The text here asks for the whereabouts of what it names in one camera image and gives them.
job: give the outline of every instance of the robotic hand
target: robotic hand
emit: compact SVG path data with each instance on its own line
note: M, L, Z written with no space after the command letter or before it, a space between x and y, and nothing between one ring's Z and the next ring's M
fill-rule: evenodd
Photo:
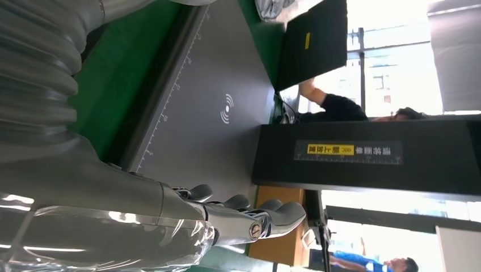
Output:
M161 213L176 218L36 205L32 198L0 193L0 265L6 271L182 271L213 245L282 236L305 217L295 202L271 200L253 210L241 195L206 203L181 198L195 193L176 189L164 192L174 192L179 205L163 206ZM168 198L164 203L172 203Z
M306 216L304 208L297 202L282 204L272 199L258 209L249 209L249 201L243 195L235 195L226 202L203 203L212 196L208 185L199 185L192 190L174 190L214 227L214 245L245 244L283 236L295 229Z

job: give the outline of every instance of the yellow sticker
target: yellow sticker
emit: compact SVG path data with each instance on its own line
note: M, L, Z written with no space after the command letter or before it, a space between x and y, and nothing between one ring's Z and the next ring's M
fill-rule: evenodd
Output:
M346 144L308 144L307 153L310 155L354 156L354 145Z
M311 41L311 32L308 32L306 34L306 43L304 45L304 49L308 50L309 49L309 43Z

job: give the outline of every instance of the black panel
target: black panel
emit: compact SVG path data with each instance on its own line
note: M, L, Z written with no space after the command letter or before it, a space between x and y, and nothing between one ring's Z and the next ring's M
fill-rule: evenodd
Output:
M266 125L253 179L259 185L319 184L481 196L480 126L480 121L462 120ZM300 139L400 141L403 164L296 161L294 148Z
M346 0L324 0L290 21L284 36L276 91L344 66L346 40Z
M371 211L344 207L327 206L326 212L334 220L367 224L388 228L400 228L416 232L436 234L436 226L453 230L481 231L481 223L420 214L399 214L396 212Z

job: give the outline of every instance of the robotic arm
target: robotic arm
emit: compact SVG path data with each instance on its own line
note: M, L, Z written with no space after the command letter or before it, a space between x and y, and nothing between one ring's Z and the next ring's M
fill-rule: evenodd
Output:
M205 203L123 172L67 129L87 34L150 2L0 0L2 270L181 271L213 245L281 236L304 219L298 203Z

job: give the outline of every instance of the man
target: man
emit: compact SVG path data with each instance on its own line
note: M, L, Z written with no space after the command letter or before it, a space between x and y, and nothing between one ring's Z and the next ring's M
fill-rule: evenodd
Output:
M335 252L330 258L331 265L356 272L418 272L416 262L411 258L396 258L379 263L364 256L345 252Z
M361 107L346 97L327 94L314 86L314 79L307 80L299 85L299 92L308 100L317 103L325 112L299 114L300 123L308 122L335 122L335 121L368 121L368 117ZM399 109L395 115L379 117L374 122L389 122L403 120L417 120L425 115L411 108Z

